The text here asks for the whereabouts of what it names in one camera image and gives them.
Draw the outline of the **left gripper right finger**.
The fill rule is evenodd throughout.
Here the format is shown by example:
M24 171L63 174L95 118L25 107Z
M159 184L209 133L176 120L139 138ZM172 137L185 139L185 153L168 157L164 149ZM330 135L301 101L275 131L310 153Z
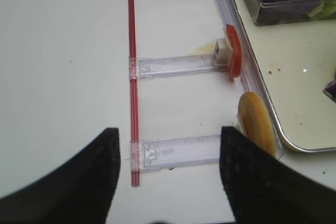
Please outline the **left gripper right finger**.
M335 190L301 175L231 126L219 173L236 223L335 223Z

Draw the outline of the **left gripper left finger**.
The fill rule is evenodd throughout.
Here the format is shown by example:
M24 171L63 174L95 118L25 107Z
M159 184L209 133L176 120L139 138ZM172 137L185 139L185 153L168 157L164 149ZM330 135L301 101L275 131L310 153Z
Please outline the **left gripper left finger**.
M119 130L106 128L38 181L1 198L1 223L105 223L119 180Z

